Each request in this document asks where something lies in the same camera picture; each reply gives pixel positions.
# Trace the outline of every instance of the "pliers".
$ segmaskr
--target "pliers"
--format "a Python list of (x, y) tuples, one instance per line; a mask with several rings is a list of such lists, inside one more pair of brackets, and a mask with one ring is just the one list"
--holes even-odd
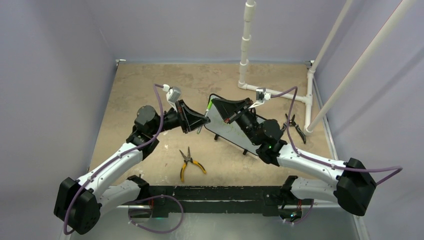
[(179, 172), (179, 177), (181, 178), (181, 182), (184, 183), (184, 170), (186, 169), (188, 162), (198, 166), (203, 171), (203, 173), (206, 174), (205, 168), (198, 161), (193, 160), (192, 155), (190, 154), (190, 147), (188, 147), (188, 155), (187, 156), (184, 155), (184, 153), (181, 150), (179, 150), (179, 152), (181, 153), (182, 157), (184, 158), (184, 164), (182, 165), (181, 171)]
[[(297, 131), (297, 133), (300, 135), (300, 137), (302, 138), (302, 140), (303, 140), (303, 143), (304, 144), (306, 144), (306, 136), (305, 136), (305, 134), (304, 134), (304, 132), (301, 130), (301, 127), (299, 126), (299, 124), (297, 124), (296, 122), (295, 122), (295, 114), (293, 114), (293, 117), (291, 118), (291, 120), (288, 122), (289, 124), (290, 124), (290, 126), (293, 126), (295, 129), (296, 129), (296, 131)], [(284, 122), (283, 124), (282, 124), (282, 128), (281, 128), (281, 131), (284, 133), (284, 131), (286, 130), (286, 128), (287, 128), (287, 123), (286, 122)]]

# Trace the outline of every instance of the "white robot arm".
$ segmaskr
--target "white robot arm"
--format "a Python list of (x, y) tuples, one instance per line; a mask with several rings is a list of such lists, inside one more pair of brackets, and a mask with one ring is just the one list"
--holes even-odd
[(118, 186), (111, 184), (153, 152), (159, 143), (154, 137), (158, 129), (168, 131), (181, 127), (187, 134), (210, 123), (209, 118), (190, 109), (183, 100), (178, 100), (181, 94), (179, 88), (161, 87), (167, 92), (167, 101), (172, 106), (168, 112), (161, 112), (163, 117), (152, 106), (142, 106), (137, 112), (132, 133), (116, 153), (78, 179), (68, 177), (60, 184), (54, 214), (79, 234), (92, 229), (109, 210), (136, 200), (143, 192), (143, 183), (137, 182), (137, 179), (126, 180)]
[[(324, 158), (312, 153), (299, 150), (313, 158), (326, 161), (340, 167), (345, 167), (344, 162), (340, 160)], [(338, 177), (343, 174), (343, 170), (333, 169), (328, 166), (310, 161), (297, 155), (289, 145), (285, 145), (280, 150), (280, 156), (277, 158), (281, 167), (296, 169), (317, 179), (297, 178), (291, 185), (291, 193), (298, 199), (316, 199), (337, 203), (334, 195)]]

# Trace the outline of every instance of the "gray floor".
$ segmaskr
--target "gray floor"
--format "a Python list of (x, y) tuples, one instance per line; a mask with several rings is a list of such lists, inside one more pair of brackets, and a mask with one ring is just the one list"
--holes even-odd
[[(168, 234), (156, 234), (128, 224), (127, 209), (116, 208), (101, 218), (85, 235), (73, 234), (72, 240), (358, 240), (354, 218), (341, 208), (314, 208), (299, 225), (290, 226), (279, 217), (261, 214), (184, 215), (183, 224)], [(149, 219), (142, 223), (155, 230), (169, 230), (181, 214)]]

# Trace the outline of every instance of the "yellow pliers handle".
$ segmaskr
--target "yellow pliers handle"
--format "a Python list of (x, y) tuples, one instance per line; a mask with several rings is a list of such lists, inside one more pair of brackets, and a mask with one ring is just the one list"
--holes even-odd
[[(193, 164), (198, 166), (202, 170), (202, 172), (206, 174), (205, 168), (198, 161), (193, 160)], [(186, 167), (187, 167), (187, 163), (184, 162), (184, 164), (182, 165), (181, 171), (179, 172), (179, 178), (181, 179), (181, 182), (183, 183), (184, 183), (184, 170), (186, 170)]]
[(197, 165), (203, 171), (203, 173), (206, 174), (205, 168), (198, 161), (193, 160), (193, 164)]
[(184, 183), (184, 170), (186, 170), (187, 163), (184, 162), (184, 165), (182, 165), (181, 171), (179, 172), (179, 178), (181, 179), (181, 182)]

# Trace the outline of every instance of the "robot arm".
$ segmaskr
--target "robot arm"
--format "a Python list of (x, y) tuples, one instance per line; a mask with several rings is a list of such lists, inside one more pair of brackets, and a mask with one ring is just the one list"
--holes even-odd
[(317, 178), (317, 180), (309, 180), (289, 176), (283, 185), (283, 191), (286, 192), (285, 198), (330, 201), (338, 203), (354, 215), (365, 214), (377, 186), (374, 179), (368, 172), (352, 172), (334, 168), (338, 166), (366, 169), (359, 160), (351, 158), (349, 162), (344, 162), (297, 150), (304, 156), (330, 165), (326, 166), (299, 156), (291, 145), (281, 139), (284, 131), (280, 129), (277, 120), (267, 119), (258, 123), (255, 112), (250, 110), (255, 104), (250, 98), (238, 101), (214, 98), (212, 103), (225, 123), (236, 122), (250, 142), (259, 146), (256, 153), (263, 162), (277, 167), (296, 169)]
[[(181, 127), (181, 130), (187, 134), (210, 123), (209, 118), (190, 109), (183, 100), (178, 100), (181, 94), (178, 88), (169, 88), (168, 85), (164, 85), (163, 89), (167, 91), (166, 98), (172, 108), (163, 113), (162, 132)], [(76, 180), (68, 177), (60, 184), (54, 206), (54, 214), (62, 221), (65, 221), (66, 212), (71, 201), (77, 195), (77, 191), (83, 186), (84, 188), (71, 207), (67, 224), (79, 234), (85, 234), (109, 210), (123, 203), (138, 199), (140, 197), (139, 194), (144, 192), (143, 188), (145, 186), (143, 183), (137, 182), (137, 179), (125, 180), (117, 186), (111, 186), (111, 184), (132, 166), (140, 163), (153, 152), (159, 143), (157, 139), (144, 147), (136, 147), (153, 138), (159, 129), (160, 122), (161, 117), (152, 106), (142, 106), (137, 111), (131, 134), (117, 152), (96, 169)], [(117, 160), (108, 163), (116, 157), (118, 157)], [(92, 178), (92, 175), (97, 171), (99, 173)]]

